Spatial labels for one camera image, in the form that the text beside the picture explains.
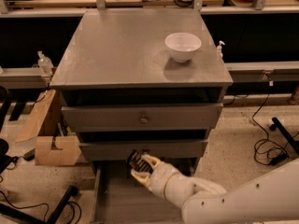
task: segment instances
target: drawer handle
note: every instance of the drawer handle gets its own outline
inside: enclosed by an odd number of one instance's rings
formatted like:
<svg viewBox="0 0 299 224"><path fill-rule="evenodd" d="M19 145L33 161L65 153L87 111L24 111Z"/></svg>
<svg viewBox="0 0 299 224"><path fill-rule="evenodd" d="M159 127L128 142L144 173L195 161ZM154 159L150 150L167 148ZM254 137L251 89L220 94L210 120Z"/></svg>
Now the drawer handle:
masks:
<svg viewBox="0 0 299 224"><path fill-rule="evenodd" d="M141 116L140 117L140 123L142 123L142 124L146 124L146 123L148 123L149 122L149 118L148 117L146 117L146 116Z"/></svg>

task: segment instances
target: gray tabletop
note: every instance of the gray tabletop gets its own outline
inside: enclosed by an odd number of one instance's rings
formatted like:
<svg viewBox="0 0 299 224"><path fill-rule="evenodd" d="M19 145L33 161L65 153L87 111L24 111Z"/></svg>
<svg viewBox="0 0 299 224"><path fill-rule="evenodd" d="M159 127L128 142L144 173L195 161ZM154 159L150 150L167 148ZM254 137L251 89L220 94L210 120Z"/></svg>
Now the gray tabletop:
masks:
<svg viewBox="0 0 299 224"><path fill-rule="evenodd" d="M170 58L165 38L197 35L193 59ZM199 12L190 8L90 10L82 18L50 83L54 89L147 88L230 85Z"/></svg>

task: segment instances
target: white robotic arm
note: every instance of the white robotic arm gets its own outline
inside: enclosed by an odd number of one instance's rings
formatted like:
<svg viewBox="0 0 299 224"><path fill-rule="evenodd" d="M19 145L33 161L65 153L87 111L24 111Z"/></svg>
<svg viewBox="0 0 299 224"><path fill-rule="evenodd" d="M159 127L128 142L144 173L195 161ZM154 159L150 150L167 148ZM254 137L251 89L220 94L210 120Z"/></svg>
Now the white robotic arm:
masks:
<svg viewBox="0 0 299 224"><path fill-rule="evenodd" d="M299 160L226 191L199 177L183 175L169 163L142 155L153 172L132 176L156 196L181 209L185 224L225 224L299 219Z"/></svg>

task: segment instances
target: concrete floor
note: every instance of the concrete floor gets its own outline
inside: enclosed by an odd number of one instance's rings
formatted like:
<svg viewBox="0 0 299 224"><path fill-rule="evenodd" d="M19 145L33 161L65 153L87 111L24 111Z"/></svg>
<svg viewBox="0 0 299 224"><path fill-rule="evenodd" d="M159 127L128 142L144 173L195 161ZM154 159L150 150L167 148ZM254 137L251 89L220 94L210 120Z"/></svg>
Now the concrete floor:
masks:
<svg viewBox="0 0 299 224"><path fill-rule="evenodd" d="M217 182L230 190L297 158L297 154L288 147L292 158L278 166L262 166L254 161L253 146L258 140L265 138L265 133L252 121L252 115L265 97L266 95L235 97L231 105L223 108L217 127L209 137L206 153L199 163L196 176ZM255 119L269 130L270 119L277 117L291 135L299 133L299 105L288 105L288 98L289 95L270 95ZM233 97L226 97L224 103L228 104L232 100ZM18 121L6 120L0 133L0 137L9 143L10 149L7 154L10 156L22 156L34 147L35 140L18 144L14 142L27 118L28 114L23 114ZM281 145L286 144L279 131L270 132L270 138ZM49 213L53 211L70 185L78 187L79 195L71 200L82 208L79 223L90 223L95 176L87 163L70 167L36 166L35 161L27 162L20 158L14 170L5 170L1 176L3 181L0 185L8 190L11 202L17 206L48 203ZM78 217L78 209L76 210L75 220ZM45 211L45 207L23 210L40 219L43 219ZM71 214L70 207L66 207L57 223L67 223ZM0 223L15 222L0 217Z"/></svg>

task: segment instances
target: white bowl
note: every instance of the white bowl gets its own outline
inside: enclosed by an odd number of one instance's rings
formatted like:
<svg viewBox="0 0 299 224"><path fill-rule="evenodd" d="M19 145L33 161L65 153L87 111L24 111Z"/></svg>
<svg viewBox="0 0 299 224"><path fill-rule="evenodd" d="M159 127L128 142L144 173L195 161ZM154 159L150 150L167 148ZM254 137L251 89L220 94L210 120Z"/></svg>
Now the white bowl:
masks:
<svg viewBox="0 0 299 224"><path fill-rule="evenodd" d="M172 59L178 63L186 63L193 58L202 42L196 35L175 33L165 39L165 44Z"/></svg>

